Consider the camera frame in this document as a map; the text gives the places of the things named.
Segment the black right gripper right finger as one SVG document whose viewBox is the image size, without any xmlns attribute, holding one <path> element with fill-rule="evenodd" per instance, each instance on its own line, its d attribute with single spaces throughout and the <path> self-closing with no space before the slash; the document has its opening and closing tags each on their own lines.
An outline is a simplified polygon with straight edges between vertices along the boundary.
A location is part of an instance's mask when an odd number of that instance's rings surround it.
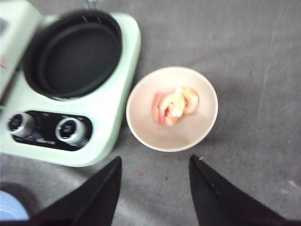
<svg viewBox="0 0 301 226">
<path fill-rule="evenodd" d="M 221 174 L 192 155 L 190 191 L 201 226 L 299 226 L 249 196 Z"/>
</svg>

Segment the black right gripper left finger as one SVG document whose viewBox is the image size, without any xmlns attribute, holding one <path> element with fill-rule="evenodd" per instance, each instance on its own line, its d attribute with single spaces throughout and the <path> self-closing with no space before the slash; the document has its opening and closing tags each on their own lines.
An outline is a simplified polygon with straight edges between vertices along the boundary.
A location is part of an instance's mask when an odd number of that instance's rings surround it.
<svg viewBox="0 0 301 226">
<path fill-rule="evenodd" d="M 122 159 L 114 158 L 90 179 L 29 220 L 15 226 L 111 226 L 117 207 Z"/>
</svg>

